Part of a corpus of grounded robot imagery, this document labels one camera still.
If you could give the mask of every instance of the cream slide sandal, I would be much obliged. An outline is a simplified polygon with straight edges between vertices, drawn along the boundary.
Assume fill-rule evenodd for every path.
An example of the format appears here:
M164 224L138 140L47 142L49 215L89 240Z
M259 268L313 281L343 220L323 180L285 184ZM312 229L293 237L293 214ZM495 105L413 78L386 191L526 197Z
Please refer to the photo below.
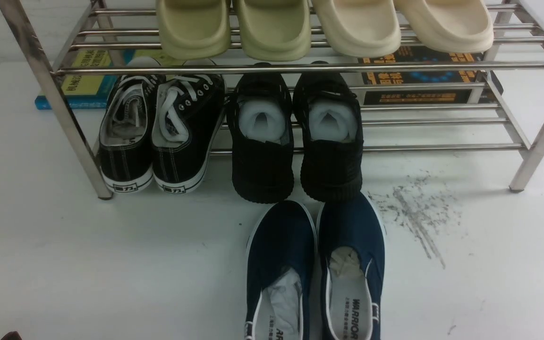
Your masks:
M312 0L331 47L347 56L382 57L400 47L393 0Z
M247 56L265 61L304 57L311 44L308 0L234 0Z
M157 0L162 50L177 60L209 58L230 47L230 0Z
M421 42L442 52L483 52L493 22L483 0L395 0Z

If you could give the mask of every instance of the black sole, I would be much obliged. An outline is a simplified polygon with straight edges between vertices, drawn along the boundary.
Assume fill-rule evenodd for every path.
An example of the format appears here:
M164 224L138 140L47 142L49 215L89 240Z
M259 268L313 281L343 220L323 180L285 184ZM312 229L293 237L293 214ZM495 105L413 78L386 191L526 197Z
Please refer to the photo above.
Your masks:
M351 200L360 194L362 189L362 172L353 180L341 185L326 185L317 181L317 170L302 163L302 187L308 196L320 202L341 202Z
M294 179L293 174L290 178L282 181L276 187L263 187L255 183L249 183L240 178L241 176L235 176L235 172L232 174L232 185L234 186L236 193L249 202L259 204L278 203L285 200L291 192L293 192Z

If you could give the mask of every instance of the white wall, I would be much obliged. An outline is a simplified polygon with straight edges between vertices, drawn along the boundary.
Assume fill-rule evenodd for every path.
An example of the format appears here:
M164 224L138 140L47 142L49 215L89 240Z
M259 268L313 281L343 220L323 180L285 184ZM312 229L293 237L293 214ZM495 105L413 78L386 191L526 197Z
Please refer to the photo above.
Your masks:
M498 3L500 0L486 0L486 2ZM528 0L528 2L544 20L544 0ZM153 0L108 0L110 7L152 7L153 3ZM43 49L48 55L55 56L87 5L87 0L22 0L22 4L35 27L37 36L41 39ZM151 19L146 22L146 25L154 26L155 22ZM0 13L0 61L22 58L20 49Z

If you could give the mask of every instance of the shoe rack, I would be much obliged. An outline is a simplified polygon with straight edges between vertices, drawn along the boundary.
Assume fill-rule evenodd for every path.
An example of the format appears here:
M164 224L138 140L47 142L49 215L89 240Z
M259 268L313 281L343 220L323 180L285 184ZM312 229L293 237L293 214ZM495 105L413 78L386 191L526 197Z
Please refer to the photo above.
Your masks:
M483 61L451 64L436 62L397 62L395 64L315 64L315 65L270 65L270 66L224 66L213 67L158 67L135 68L125 67L121 50L127 49L160 49L159 42L122 42L119 36L157 37L156 28L118 28L113 27L111 17L152 17L156 15L154 9L149 8L108 8L105 0L88 0L89 4L78 20L62 51L53 64L47 59L45 52L20 0L0 0L0 9L18 44L21 47L28 64L30 65L43 93L56 114L56 118L71 146L77 154L89 181L91 181L97 195L103 200L112 198L112 193L106 187L99 172L97 163L97 147L91 148L89 142L75 119L73 110L69 107L62 94L60 84L64 76L68 75L138 75L145 73L164 74L191 74L216 73L220 75L241 75L251 72L281 72L303 73L317 71L339 71L342 73L360 72L406 72L406 71L459 71L462 69L481 71L478 79L470 84L401 84L401 85L370 85L354 86L353 90L367 91L400 91L425 89L471 89L471 96L466 104L423 104L423 105L371 105L363 106L363 125L371 127L405 127L438 125L503 125L512 143L488 144L435 144L435 145L374 145L365 146L365 153L391 153L406 151L518 151L522 156L522 164L510 184L512 192L521 192L525 189L537 166L544 157L544 124L533 142L529 142L522 129L516 122L512 112L501 97L499 90L490 81L490 70L507 69L544 69L544 61L494 61L501 45L506 44L538 44L544 49L544 24L531 11L525 0L503 0L502 4L488 5L490 11L498 12L494 22L495 40L493 47L486 52ZM515 15L520 23L511 24L510 19ZM402 25L403 32L410 31L408 25ZM532 36L504 36L506 31L531 32ZM319 26L311 29L313 35L312 47L329 47L323 39L323 31ZM232 28L233 36L239 35L237 27ZM87 42L87 37L101 37L102 41ZM414 36L402 38L402 45L420 45ZM230 48L240 49L239 42L233 42ZM71 63L78 50L104 49L110 50L113 67L103 68L74 68ZM496 97L494 103L478 103L484 89L492 91ZM442 118L442 119L369 119L369 112L379 111L438 111L438 110L495 110L496 118ZM231 149L214 149L212 155L231 155Z

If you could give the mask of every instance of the black shoe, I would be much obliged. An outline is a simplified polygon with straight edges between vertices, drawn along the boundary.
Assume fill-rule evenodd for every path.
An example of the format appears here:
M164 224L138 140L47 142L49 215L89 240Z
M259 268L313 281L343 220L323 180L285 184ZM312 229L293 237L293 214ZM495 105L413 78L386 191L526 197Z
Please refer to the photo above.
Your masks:
M164 192L186 194L203 181L224 120L224 98L225 82L219 75L175 76L159 86L153 170Z
M127 66L157 67L150 57ZM148 136L153 129L157 86L164 76L121 76L112 87L100 125L98 157L102 176L114 192L136 192L153 181Z
M279 73L242 76L225 111L236 192L255 203L287 198L294 179L291 95L285 80Z
M362 187L362 117L345 80L335 72L303 73L293 111L304 130L301 179L306 194L321 202L357 196Z

